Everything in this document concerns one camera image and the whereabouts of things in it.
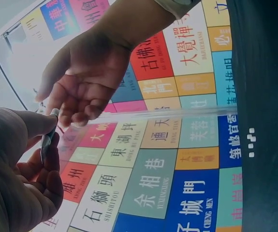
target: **pen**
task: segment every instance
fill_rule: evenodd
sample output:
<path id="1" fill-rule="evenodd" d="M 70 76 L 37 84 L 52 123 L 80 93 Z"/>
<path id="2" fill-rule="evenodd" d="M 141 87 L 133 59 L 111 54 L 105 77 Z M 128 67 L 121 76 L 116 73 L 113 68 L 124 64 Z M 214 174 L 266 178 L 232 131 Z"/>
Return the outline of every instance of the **pen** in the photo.
<path id="1" fill-rule="evenodd" d="M 50 115 L 55 115 L 58 119 L 59 109 L 53 109 Z M 42 136 L 41 149 L 40 149 L 41 163 L 42 164 L 44 164 L 44 159 L 46 157 L 46 152 L 47 152 L 48 147 L 52 143 L 52 138 L 53 138 L 53 135 L 55 133 L 55 130 L 56 130 L 56 127 L 54 127 L 52 129 L 52 131 L 49 132 L 48 134 Z"/>

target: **human hand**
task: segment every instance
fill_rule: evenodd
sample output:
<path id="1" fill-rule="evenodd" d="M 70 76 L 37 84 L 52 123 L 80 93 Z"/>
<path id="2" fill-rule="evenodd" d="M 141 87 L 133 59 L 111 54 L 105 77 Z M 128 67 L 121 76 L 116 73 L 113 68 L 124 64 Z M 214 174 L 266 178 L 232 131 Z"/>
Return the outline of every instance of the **human hand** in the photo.
<path id="1" fill-rule="evenodd" d="M 5 231 L 27 232 L 60 208 L 63 186 L 58 134 L 53 137 L 43 165 L 39 149 L 28 162 L 17 163 L 56 124 L 55 116 L 0 108 L 0 226 Z"/>
<path id="2" fill-rule="evenodd" d="M 97 27 L 68 42 L 44 70 L 36 100 L 49 95 L 47 113 L 60 109 L 60 123 L 81 126 L 96 119 L 118 88 L 128 67 L 130 50 Z"/>

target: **dark green surface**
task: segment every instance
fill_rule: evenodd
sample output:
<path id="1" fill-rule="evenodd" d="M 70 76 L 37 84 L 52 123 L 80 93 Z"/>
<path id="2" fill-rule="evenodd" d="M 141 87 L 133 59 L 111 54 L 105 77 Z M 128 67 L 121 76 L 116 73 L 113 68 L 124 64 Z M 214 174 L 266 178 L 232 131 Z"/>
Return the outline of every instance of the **dark green surface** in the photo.
<path id="1" fill-rule="evenodd" d="M 278 232 L 278 1 L 227 0 L 243 154 L 243 231 Z M 255 128 L 255 157 L 247 134 Z"/>

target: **forearm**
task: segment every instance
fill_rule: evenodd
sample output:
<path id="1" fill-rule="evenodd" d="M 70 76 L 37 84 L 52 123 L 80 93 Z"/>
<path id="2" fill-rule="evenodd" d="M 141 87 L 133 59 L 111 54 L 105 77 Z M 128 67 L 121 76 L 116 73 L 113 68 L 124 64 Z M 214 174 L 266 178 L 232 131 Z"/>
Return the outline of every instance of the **forearm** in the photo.
<path id="1" fill-rule="evenodd" d="M 172 13 L 154 0 L 117 0 L 95 28 L 132 50 L 175 19 Z"/>

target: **colored tile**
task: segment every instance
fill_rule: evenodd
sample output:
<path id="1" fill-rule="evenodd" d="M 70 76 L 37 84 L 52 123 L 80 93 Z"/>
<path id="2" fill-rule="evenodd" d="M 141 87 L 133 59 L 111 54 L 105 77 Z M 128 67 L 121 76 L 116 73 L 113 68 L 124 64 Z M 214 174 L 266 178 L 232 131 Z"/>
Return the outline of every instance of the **colored tile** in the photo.
<path id="1" fill-rule="evenodd" d="M 213 73 L 176 76 L 179 96 L 215 93 Z"/>
<path id="2" fill-rule="evenodd" d="M 85 232 L 85 231 L 82 231 L 82 230 L 79 230 L 79 229 L 76 229 L 76 228 L 73 228 L 73 227 L 69 227 L 67 232 Z"/>
<path id="3" fill-rule="evenodd" d="M 106 108 L 104 109 L 104 112 L 116 113 L 115 106 L 113 104 L 107 104 Z"/>
<path id="4" fill-rule="evenodd" d="M 69 0 L 82 31 L 90 29 L 109 8 L 108 0 Z"/>
<path id="5" fill-rule="evenodd" d="M 140 149 L 119 212 L 165 218 L 176 149 Z"/>
<path id="6" fill-rule="evenodd" d="M 51 0 L 40 9 L 54 40 L 80 31 L 69 0 Z"/>
<path id="7" fill-rule="evenodd" d="M 104 148 L 77 147 L 70 161 L 97 165 L 103 152 Z"/>
<path id="8" fill-rule="evenodd" d="M 208 28 L 212 52 L 232 50 L 230 26 Z"/>
<path id="9" fill-rule="evenodd" d="M 179 148 L 218 146 L 217 116 L 191 117 L 182 120 Z"/>
<path id="10" fill-rule="evenodd" d="M 178 148 L 181 119 L 149 120 L 141 148 Z"/>
<path id="11" fill-rule="evenodd" d="M 161 232 L 163 229 L 164 220 L 162 219 L 138 217 L 119 213 L 113 232 Z"/>
<path id="12" fill-rule="evenodd" d="M 61 174 L 64 199 L 80 203 L 96 165 L 69 162 Z"/>
<path id="13" fill-rule="evenodd" d="M 138 83 L 144 99 L 178 96 L 174 77 L 139 81 Z"/>
<path id="14" fill-rule="evenodd" d="M 216 232 L 242 232 L 242 226 L 218 227 Z"/>
<path id="15" fill-rule="evenodd" d="M 173 76 L 162 31 L 139 44 L 130 61 L 138 81 Z"/>
<path id="16" fill-rule="evenodd" d="M 140 149 L 146 121 L 118 123 L 100 165 L 132 168 Z"/>
<path id="17" fill-rule="evenodd" d="M 120 83 L 118 89 L 112 97 L 112 101 L 116 102 L 131 102 L 143 100 L 141 90 L 138 82 L 135 79 L 135 75 L 131 64 L 129 63 L 125 76 Z"/>
<path id="18" fill-rule="evenodd" d="M 70 225 L 73 214 L 77 208 L 77 203 L 63 200 L 60 209 L 48 221 L 41 222 L 32 232 L 56 232 L 66 231 Z"/>
<path id="19" fill-rule="evenodd" d="M 35 9 L 21 20 L 28 42 L 53 41 L 40 8 Z"/>
<path id="20" fill-rule="evenodd" d="M 148 110 L 168 110 L 168 109 L 180 109 L 181 104 L 179 97 L 173 98 L 157 98 L 144 100 Z"/>
<path id="21" fill-rule="evenodd" d="M 237 115 L 220 116 L 218 123 L 220 167 L 241 167 L 242 152 Z"/>
<path id="22" fill-rule="evenodd" d="M 205 19 L 208 27 L 230 25 L 229 12 L 226 0 L 202 0 Z"/>
<path id="23" fill-rule="evenodd" d="M 59 173 L 62 173 L 63 170 L 65 170 L 67 163 L 67 161 L 59 160 Z"/>
<path id="24" fill-rule="evenodd" d="M 118 102 L 114 103 L 116 111 L 118 113 L 122 112 L 135 112 L 146 110 L 146 105 L 144 100 L 142 101 L 129 101 L 129 102 Z"/>
<path id="25" fill-rule="evenodd" d="M 243 213 L 242 168 L 219 170 L 217 227 L 241 226 Z"/>
<path id="26" fill-rule="evenodd" d="M 92 124 L 85 134 L 80 147 L 106 148 L 117 123 Z"/>
<path id="27" fill-rule="evenodd" d="M 179 97 L 183 109 L 198 109 L 217 106 L 216 94 Z"/>
<path id="28" fill-rule="evenodd" d="M 112 231 L 131 168 L 97 166 L 71 226 L 83 231 Z"/>
<path id="29" fill-rule="evenodd" d="M 174 76 L 212 73 L 213 62 L 201 2 L 163 30 Z"/>
<path id="30" fill-rule="evenodd" d="M 85 136 L 89 129 L 89 125 L 83 128 L 77 128 L 70 126 L 59 139 L 58 152 L 59 160 L 69 161 L 73 152 L 80 144 L 81 140 Z"/>
<path id="31" fill-rule="evenodd" d="M 215 231 L 218 184 L 218 169 L 175 171 L 164 231 Z"/>
<path id="32" fill-rule="evenodd" d="M 219 168 L 219 148 L 179 149 L 176 170 L 199 170 Z"/>
<path id="33" fill-rule="evenodd" d="M 236 105 L 232 73 L 232 52 L 213 52 L 217 103 L 221 106 Z"/>

